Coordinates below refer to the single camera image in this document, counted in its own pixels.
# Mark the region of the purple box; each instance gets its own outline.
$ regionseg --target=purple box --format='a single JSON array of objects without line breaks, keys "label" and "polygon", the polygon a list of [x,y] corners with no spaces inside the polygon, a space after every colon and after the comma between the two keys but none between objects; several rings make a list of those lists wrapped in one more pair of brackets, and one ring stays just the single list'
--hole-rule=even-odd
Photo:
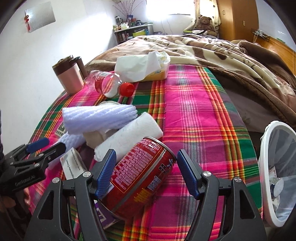
[{"label": "purple box", "polygon": [[104,229],[109,228],[116,222],[120,221],[111,211],[109,211],[100,201],[94,201],[96,211]]}]

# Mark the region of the bed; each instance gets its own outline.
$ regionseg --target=bed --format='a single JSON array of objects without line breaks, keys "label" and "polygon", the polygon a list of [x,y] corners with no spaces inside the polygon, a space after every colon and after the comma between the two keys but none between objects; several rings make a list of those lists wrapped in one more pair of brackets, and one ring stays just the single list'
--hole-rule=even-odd
[{"label": "bed", "polygon": [[[162,141],[173,152],[184,148],[204,170],[218,177],[242,176],[263,213],[257,159],[247,130],[263,132],[273,119],[295,128],[295,76],[277,55],[258,45],[194,34],[136,37],[97,56],[86,69],[113,71],[118,57],[155,50],[171,56],[168,78],[136,83],[132,97],[112,100],[134,104],[139,114],[150,113],[164,131]],[[72,97],[63,93],[48,109],[30,141],[48,137],[51,144],[55,143],[63,107],[96,105],[104,100],[86,87]],[[85,145],[79,151],[82,156],[87,152],[85,160],[91,167],[93,153]],[[46,175],[44,181],[30,187],[31,211],[52,178],[63,178],[61,166],[47,170]],[[133,219],[107,229],[106,235],[109,240],[120,241],[184,240],[197,204],[175,165],[154,201]],[[72,220],[76,237],[81,239],[75,208]],[[218,211],[211,239],[218,236],[220,220]]]}]

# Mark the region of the brown blanket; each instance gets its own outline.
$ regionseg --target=brown blanket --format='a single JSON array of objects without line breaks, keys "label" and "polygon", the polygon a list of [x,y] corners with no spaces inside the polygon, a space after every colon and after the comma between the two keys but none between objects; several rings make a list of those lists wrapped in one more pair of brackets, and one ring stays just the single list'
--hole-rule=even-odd
[{"label": "brown blanket", "polygon": [[150,35],[133,38],[100,54],[88,72],[113,71],[120,56],[165,51],[171,64],[207,67],[224,88],[231,89],[271,110],[296,129],[296,78],[275,53],[256,44],[238,44],[196,35]]}]

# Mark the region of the plastic bottle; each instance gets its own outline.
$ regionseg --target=plastic bottle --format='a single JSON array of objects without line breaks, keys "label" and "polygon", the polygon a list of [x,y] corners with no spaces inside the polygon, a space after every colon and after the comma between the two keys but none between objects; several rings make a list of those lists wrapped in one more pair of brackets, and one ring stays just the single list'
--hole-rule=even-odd
[{"label": "plastic bottle", "polygon": [[85,83],[91,89],[112,98],[117,95],[131,97],[135,91],[133,84],[123,82],[116,73],[93,70],[85,79]]}]

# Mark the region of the metal screw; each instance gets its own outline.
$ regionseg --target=metal screw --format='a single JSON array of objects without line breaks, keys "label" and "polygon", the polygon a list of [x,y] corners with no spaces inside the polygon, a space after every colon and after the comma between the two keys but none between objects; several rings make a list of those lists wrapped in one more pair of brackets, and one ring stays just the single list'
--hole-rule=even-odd
[{"label": "metal screw", "polygon": [[55,177],[53,180],[52,180],[53,183],[58,183],[59,182],[59,178],[58,177]]},{"label": "metal screw", "polygon": [[234,177],[234,180],[237,182],[237,183],[240,183],[242,181],[242,179],[240,177]]},{"label": "metal screw", "polygon": [[83,175],[84,177],[89,177],[89,176],[91,175],[91,172],[84,172],[82,175]]},{"label": "metal screw", "polygon": [[205,177],[210,177],[212,174],[209,171],[204,171],[202,173]]}]

